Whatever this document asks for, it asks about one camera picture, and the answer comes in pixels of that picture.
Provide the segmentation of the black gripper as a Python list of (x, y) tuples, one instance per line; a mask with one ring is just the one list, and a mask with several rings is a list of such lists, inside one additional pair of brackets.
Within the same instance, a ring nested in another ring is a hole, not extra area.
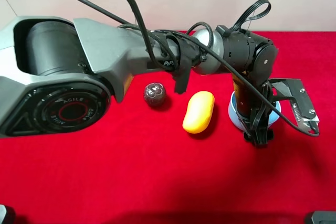
[[(266, 147), (274, 138), (269, 124), (279, 116), (255, 95), (236, 75), (232, 75), (234, 93), (232, 94), (232, 119), (236, 124), (243, 125), (244, 140), (254, 147)], [(308, 93), (300, 79), (270, 79), (270, 86), (276, 90), (275, 101), (288, 100), (299, 129), (304, 132), (319, 133), (319, 118)]]

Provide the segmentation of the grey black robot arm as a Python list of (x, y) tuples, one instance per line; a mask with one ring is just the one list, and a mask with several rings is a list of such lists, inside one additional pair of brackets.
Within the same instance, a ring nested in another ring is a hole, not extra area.
[(244, 137), (256, 146), (272, 138), (268, 120), (288, 100), (295, 128), (319, 135), (319, 119), (299, 79), (272, 79), (278, 50), (244, 29), (205, 27), (189, 36), (113, 27), (91, 19), (17, 17), (1, 30), (1, 137), (82, 130), (96, 123), (111, 100), (121, 102), (134, 76), (170, 72), (175, 92), (190, 72), (233, 75), (235, 110)]

